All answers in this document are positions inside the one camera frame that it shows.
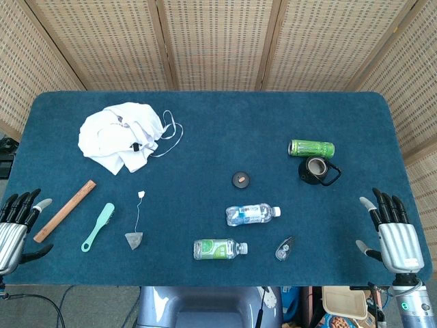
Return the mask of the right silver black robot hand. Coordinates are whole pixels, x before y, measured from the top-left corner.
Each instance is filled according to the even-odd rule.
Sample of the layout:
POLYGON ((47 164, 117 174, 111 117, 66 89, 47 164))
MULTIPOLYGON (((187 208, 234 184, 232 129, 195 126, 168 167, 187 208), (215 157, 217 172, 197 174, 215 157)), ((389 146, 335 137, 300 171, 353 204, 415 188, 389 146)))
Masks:
POLYGON ((362 240, 356 246, 367 257, 382 262, 394 274, 415 274, 424 267, 423 254, 415 227, 410 223, 403 202, 377 188, 372 189, 376 204, 366 197, 360 203, 366 208, 378 235, 380 250, 367 246, 362 240))

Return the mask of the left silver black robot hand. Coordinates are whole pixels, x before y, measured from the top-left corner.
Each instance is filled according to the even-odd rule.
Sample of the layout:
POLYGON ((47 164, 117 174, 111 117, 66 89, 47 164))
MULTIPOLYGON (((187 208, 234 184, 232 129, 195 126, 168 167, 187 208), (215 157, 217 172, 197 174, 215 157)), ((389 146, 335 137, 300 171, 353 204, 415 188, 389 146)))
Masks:
POLYGON ((53 245, 47 245, 38 251, 25 254, 23 252, 27 235, 30 233, 40 213, 51 204, 46 198, 37 204, 34 202, 40 189, 15 193, 1 206, 1 276, 15 271, 18 265, 32 262, 44 257, 53 245))

